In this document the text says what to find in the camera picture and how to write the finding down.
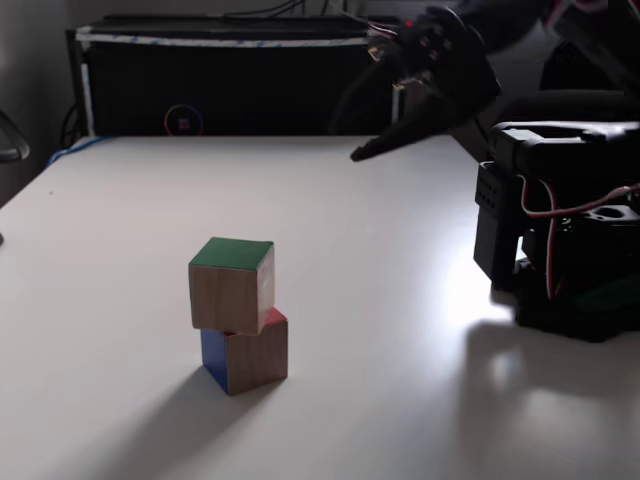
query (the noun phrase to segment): red block face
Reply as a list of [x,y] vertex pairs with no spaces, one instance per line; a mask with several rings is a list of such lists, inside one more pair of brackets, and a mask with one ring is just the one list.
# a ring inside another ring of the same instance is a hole
[[272,309],[257,336],[202,330],[202,359],[229,395],[281,380],[288,375],[287,318]]

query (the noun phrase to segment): green object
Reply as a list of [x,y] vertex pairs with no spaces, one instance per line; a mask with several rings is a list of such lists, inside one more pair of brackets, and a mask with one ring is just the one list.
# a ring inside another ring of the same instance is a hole
[[191,265],[257,272],[272,248],[273,242],[213,237],[191,260]]
[[630,275],[578,295],[573,304],[583,312],[612,312],[640,305],[640,275]]

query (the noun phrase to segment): blue block face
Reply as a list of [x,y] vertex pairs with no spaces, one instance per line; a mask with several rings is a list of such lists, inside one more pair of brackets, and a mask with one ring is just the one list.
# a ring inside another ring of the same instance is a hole
[[227,368],[227,342],[223,332],[200,330],[202,363],[222,389],[229,393],[229,369]]

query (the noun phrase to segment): cable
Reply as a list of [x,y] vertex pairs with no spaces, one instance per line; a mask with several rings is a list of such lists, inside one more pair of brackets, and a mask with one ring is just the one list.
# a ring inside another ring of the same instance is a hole
[[62,120],[62,130],[60,131],[60,146],[62,148],[67,148],[65,140],[67,136],[74,133],[73,130],[70,132],[67,131],[67,124],[69,123],[69,120],[71,120],[71,117],[73,116],[73,112],[75,111],[76,111],[76,104],[74,103],[69,109],[69,111],[67,111],[67,114],[64,116],[64,120]]
[[87,143],[78,145],[77,147],[68,148],[66,150],[60,150],[59,152],[56,152],[51,156],[51,158],[47,162],[46,168],[49,168],[51,165],[56,163],[61,157],[64,157],[65,155],[71,155],[72,153],[80,152],[85,148],[89,148],[92,145],[95,145],[96,143],[104,142],[105,140],[109,140],[110,138],[113,138],[113,137],[98,137],[98,138],[94,138],[93,140],[89,140]]
[[279,15],[282,15],[283,13],[287,13],[289,10],[293,10],[294,8],[296,8],[298,5],[302,5],[302,3],[305,0],[298,0],[295,3],[292,3],[290,6],[286,7],[284,10],[280,10],[279,12],[276,12],[274,14],[268,15],[267,18],[274,18],[277,17]]
[[[551,203],[551,210],[556,210],[558,208],[558,199],[556,198],[556,193],[554,192],[551,185],[549,185],[544,180],[540,180],[540,183],[544,185],[544,188],[547,190],[549,194],[549,202]],[[551,222],[549,222],[549,236],[547,237],[547,297],[549,297],[549,301],[552,301],[555,297],[555,292],[553,288],[553,244],[556,239],[556,230],[558,229],[558,218],[552,218]]]
[[350,12],[347,12],[346,10],[343,10],[342,8],[340,8],[340,5],[338,4],[338,2],[336,0],[325,0],[325,4],[331,4],[331,6],[337,10],[338,12],[340,12],[342,15],[344,15],[345,17],[350,18],[351,20],[355,20],[356,22],[360,22],[360,23],[365,23],[367,25],[369,25],[371,28],[373,28],[374,30],[378,30],[378,31],[382,31],[385,33],[391,33],[394,36],[397,35],[397,32],[394,32],[393,30],[388,30],[387,28],[393,28],[396,25],[387,25],[385,23],[378,23],[378,22],[372,22],[364,17],[359,17],[357,15],[354,15]]
[[473,123],[475,123],[476,127],[478,128],[478,133],[484,140],[484,144],[489,145],[489,138],[487,137],[487,133],[484,131],[484,128],[482,128],[482,124],[480,123],[478,117],[473,117]]
[[64,140],[63,140],[63,143],[61,144],[60,148],[62,148],[62,149],[70,148],[80,138],[82,138],[82,133],[80,132],[80,124],[79,124],[79,122],[76,122],[75,125],[73,126],[73,129],[69,130],[68,132],[66,132],[64,134]]
[[571,7],[573,0],[560,0],[556,2],[556,6],[551,11],[549,18],[547,19],[545,26],[548,30],[553,30],[556,24],[560,21],[565,12]]
[[284,3],[280,4],[280,5],[277,5],[277,6],[271,7],[271,8],[264,8],[262,10],[250,10],[248,12],[225,13],[223,15],[223,17],[227,17],[227,16],[229,16],[229,17],[240,17],[240,16],[243,16],[243,15],[257,15],[257,14],[260,14],[260,13],[270,13],[270,12],[273,12],[274,10],[279,10],[279,9],[281,9],[283,7],[286,7],[287,5],[289,5],[289,4],[293,3],[293,2],[294,2],[294,0],[287,0],[286,2],[284,2]]
[[529,215],[531,218],[555,218],[555,217],[568,217],[571,215],[577,215],[579,213],[587,212],[589,210],[593,210],[594,208],[601,207],[606,205],[611,200],[615,200],[616,198],[624,197],[629,193],[636,193],[640,191],[640,183],[632,185],[630,187],[619,187],[614,190],[611,190],[607,195],[600,198],[599,200],[595,200],[593,202],[585,203],[584,205],[579,205],[577,207],[564,208],[560,210],[556,210],[552,208],[552,210],[548,212],[534,212],[533,210],[529,210],[527,208],[527,194],[528,194],[528,185],[527,179],[522,175],[518,175],[524,182],[524,187],[522,189],[522,210]]

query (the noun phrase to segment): white wall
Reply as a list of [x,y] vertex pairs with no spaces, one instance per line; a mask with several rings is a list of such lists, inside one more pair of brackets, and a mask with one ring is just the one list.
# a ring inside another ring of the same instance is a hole
[[[28,160],[0,165],[0,205],[30,182],[58,149],[62,118],[73,103],[65,29],[100,18],[109,3],[0,1],[0,108],[32,147]],[[0,145],[6,145],[4,137]]]

